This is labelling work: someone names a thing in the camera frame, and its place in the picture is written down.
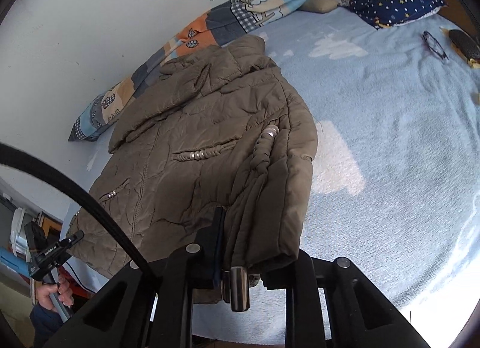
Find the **person left hand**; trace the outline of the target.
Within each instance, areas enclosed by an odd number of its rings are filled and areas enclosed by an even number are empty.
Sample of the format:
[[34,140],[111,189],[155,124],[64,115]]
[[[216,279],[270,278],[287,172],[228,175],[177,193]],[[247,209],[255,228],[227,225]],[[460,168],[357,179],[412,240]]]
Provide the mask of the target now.
[[56,284],[42,284],[36,288],[38,304],[48,311],[57,312],[57,309],[50,298],[50,296],[55,293],[58,294],[58,300],[67,308],[70,308],[74,304],[72,289],[63,274],[58,275],[58,282]]

